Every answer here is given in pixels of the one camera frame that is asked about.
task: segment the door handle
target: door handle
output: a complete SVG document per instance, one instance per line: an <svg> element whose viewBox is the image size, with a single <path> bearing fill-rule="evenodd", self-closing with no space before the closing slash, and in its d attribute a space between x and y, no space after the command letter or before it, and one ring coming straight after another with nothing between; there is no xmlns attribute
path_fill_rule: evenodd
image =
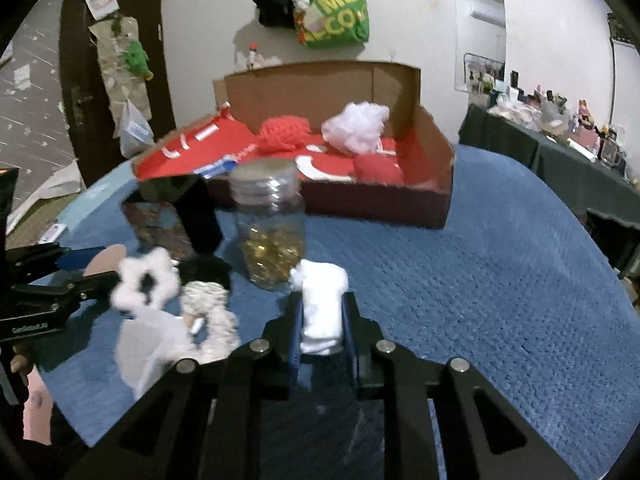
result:
<svg viewBox="0 0 640 480"><path fill-rule="evenodd" d="M85 94L79 86L71 89L71 110L74 115L74 124L79 134L84 133L84 112L82 105L94 100L94 96Z"/></svg>

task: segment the air conditioner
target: air conditioner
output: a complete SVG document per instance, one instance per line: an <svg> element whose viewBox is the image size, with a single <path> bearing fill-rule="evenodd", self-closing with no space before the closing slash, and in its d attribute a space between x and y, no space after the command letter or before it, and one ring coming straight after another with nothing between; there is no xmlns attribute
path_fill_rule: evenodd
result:
<svg viewBox="0 0 640 480"><path fill-rule="evenodd" d="M497 27L506 28L507 26L504 21L504 14L486 4L474 3L471 6L471 17L481 22L491 23Z"/></svg>

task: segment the white scrunchie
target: white scrunchie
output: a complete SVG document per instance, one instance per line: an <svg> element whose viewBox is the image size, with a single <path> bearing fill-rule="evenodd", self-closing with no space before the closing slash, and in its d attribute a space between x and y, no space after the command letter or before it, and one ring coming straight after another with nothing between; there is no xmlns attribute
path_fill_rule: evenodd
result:
<svg viewBox="0 0 640 480"><path fill-rule="evenodd" d="M181 358L191 357L206 364L225 359L240 346L238 318L226 309L228 295L228 290L215 282L189 282L182 288L182 314L205 318L209 335L199 348L190 349Z"/></svg>
<svg viewBox="0 0 640 480"><path fill-rule="evenodd" d="M141 307L162 310L180 292L180 276L168 251L162 247L156 247L141 258L124 258L118 266L118 273L120 283L111 293L111 305L118 310L132 314ZM144 292L139 290L146 274L156 282L149 293L149 303Z"/></svg>

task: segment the dark green tablecloth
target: dark green tablecloth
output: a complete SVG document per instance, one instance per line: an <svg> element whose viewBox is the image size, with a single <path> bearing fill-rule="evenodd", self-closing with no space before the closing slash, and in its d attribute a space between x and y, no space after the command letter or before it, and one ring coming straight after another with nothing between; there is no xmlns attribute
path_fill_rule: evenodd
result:
<svg viewBox="0 0 640 480"><path fill-rule="evenodd" d="M460 144L507 155L529 168L574 214L588 212L640 230L640 193L616 171L590 162L545 134L527 130L471 105Z"/></svg>

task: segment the black clamp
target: black clamp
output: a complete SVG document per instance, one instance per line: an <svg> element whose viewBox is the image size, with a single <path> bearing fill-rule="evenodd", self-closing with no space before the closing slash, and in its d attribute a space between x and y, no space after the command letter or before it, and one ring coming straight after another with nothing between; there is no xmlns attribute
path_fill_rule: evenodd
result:
<svg viewBox="0 0 640 480"><path fill-rule="evenodd" d="M117 272L80 277L60 286L30 285L58 270L84 269L103 249L73 250L52 243L7 251L0 290L0 343L61 332L82 301L108 294L120 279Z"/></svg>
<svg viewBox="0 0 640 480"><path fill-rule="evenodd" d="M344 296L344 345L358 400L385 403L385 479L437 480L432 399L450 480L577 480L466 359L417 358L383 338ZM226 360L183 359L71 470L66 480L257 480L260 406L286 400L300 364L302 297Z"/></svg>

